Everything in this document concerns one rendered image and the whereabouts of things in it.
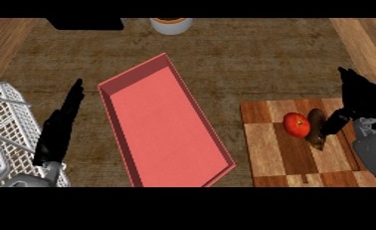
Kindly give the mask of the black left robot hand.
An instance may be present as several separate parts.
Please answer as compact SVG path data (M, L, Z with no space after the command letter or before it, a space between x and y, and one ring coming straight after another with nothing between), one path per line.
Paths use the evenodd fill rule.
M53 111L44 121L37 142L33 164L61 162L67 155L75 117L84 99L83 80L78 79L65 98L62 107Z

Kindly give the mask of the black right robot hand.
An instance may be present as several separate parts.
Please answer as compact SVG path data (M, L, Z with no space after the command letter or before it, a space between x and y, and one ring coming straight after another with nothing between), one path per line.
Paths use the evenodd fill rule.
M376 118L376 84L360 76L353 69L338 68L342 81L342 104L326 120L320 133L336 134L348 122L361 117Z

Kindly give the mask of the brown sweet potato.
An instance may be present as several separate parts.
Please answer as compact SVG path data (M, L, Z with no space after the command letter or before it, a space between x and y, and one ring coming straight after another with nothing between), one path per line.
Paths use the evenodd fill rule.
M322 109L313 109L308 113L310 133L305 140L313 148L323 149L326 136L322 134L320 129L326 122L326 115Z

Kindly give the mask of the checkered wooden cutting board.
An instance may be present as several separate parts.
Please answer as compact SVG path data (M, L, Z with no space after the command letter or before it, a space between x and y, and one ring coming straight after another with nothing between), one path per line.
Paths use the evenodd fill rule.
M241 104L255 187L376 187L376 176L366 169L353 149L353 122L336 135L329 135L322 150L283 129L289 113L308 115L322 109L326 115L342 107L341 99L251 101Z

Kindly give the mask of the red cardboard box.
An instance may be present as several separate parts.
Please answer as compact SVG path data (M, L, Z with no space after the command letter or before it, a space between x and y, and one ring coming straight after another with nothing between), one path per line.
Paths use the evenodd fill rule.
M235 168L167 54L99 84L136 187L208 187Z

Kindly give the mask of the red tomato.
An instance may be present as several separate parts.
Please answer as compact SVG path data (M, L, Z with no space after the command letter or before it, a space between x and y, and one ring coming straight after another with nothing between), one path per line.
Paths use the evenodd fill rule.
M311 126L304 115L298 113L288 113L283 117L283 129L294 137L307 137Z

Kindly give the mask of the black appliance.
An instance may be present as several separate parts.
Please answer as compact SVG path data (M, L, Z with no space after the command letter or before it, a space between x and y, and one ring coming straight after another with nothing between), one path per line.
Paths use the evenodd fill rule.
M120 18L49 18L58 30L108 30L124 29Z

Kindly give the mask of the white cup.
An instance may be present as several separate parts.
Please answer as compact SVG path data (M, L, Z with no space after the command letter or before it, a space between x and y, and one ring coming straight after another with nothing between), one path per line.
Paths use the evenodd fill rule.
M164 35L182 34L192 25L192 18L177 18L177 19L151 19L152 26L155 30Z

